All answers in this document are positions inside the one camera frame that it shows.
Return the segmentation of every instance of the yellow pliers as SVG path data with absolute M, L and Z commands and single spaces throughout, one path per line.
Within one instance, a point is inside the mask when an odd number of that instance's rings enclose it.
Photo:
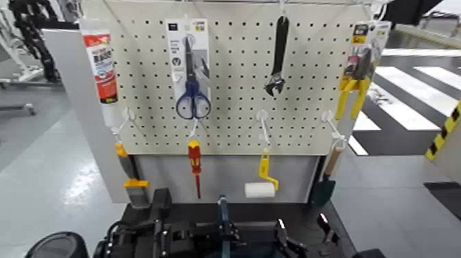
M 340 82 L 341 96 L 338 102 L 338 109 L 336 110 L 336 120 L 341 119 L 344 107 L 346 106 L 348 94 L 351 91 L 359 91 L 359 96 L 351 111 L 351 119 L 356 119 L 359 115 L 359 111 L 362 109 L 362 105 L 365 101 L 366 92 L 370 86 L 370 76 L 368 76 L 368 72 L 370 71 L 370 67 L 372 65 L 371 49 L 367 49 L 363 57 L 360 58 L 352 76 L 347 80 L 344 80 L 343 77 L 343 80 Z

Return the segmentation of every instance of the crosswalk stripe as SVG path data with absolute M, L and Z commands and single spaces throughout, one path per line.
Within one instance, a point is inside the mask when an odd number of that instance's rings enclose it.
M 354 131 L 380 131 L 381 128 L 374 123 L 365 113 L 359 112 L 357 120 L 355 120 Z
M 351 135 L 349 137 L 349 146 L 354 150 L 354 152 L 359 156 L 367 156 L 368 152 L 360 145 L 357 139 Z
M 410 108 L 407 104 L 374 82 L 370 86 L 368 95 L 373 101 L 374 99 L 381 99 L 381 101 L 378 101 L 378 106 L 406 130 L 440 130 L 438 126 L 426 117 L 416 112 L 413 108 Z
M 377 67 L 376 73 L 447 117 L 458 105 L 456 99 L 395 67 Z
M 442 67 L 415 67 L 416 70 L 423 72 L 455 89 L 461 90 L 461 76 L 452 73 Z
M 459 49 L 384 49 L 383 56 L 461 56 Z

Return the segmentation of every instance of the red and yellow screwdriver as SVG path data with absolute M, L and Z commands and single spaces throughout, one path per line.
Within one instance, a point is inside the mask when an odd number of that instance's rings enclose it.
M 200 167 L 200 143 L 198 141 L 193 140 L 187 144 L 189 148 L 189 160 L 191 161 L 192 166 L 192 174 L 196 176 L 196 188 L 197 188 L 197 197 L 199 199 L 202 198 L 202 194 L 200 193 L 200 172 L 202 172 L 202 168 Z

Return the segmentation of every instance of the hazard tape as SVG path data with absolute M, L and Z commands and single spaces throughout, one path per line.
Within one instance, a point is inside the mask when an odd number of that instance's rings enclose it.
M 456 127 L 458 122 L 461 120 L 461 101 L 456 106 L 455 110 L 453 110 L 452 114 L 448 119 L 445 121 L 445 124 L 442 127 L 442 131 L 436 135 L 434 142 L 429 146 L 429 149 L 426 151 L 426 157 L 429 160 L 433 160 L 437 152 L 441 149 L 441 147 L 447 141 L 450 132 L 453 132 L 453 129 Z

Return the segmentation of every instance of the white pegboard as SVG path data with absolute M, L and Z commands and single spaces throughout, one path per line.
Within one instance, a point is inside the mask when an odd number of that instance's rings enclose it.
M 285 5 L 287 83 L 275 98 L 263 85 L 272 70 L 277 4 L 89 1 L 84 7 L 88 17 L 108 21 L 119 97 L 138 116 L 121 133 L 129 153 L 187 153 L 193 122 L 175 111 L 164 24 L 186 13 L 209 21 L 212 111 L 197 129 L 203 154 L 260 154 L 265 143 L 255 116 L 262 108 L 269 112 L 272 153 L 328 153 L 331 129 L 320 116 L 336 110 L 353 24 L 367 19 L 363 6 Z

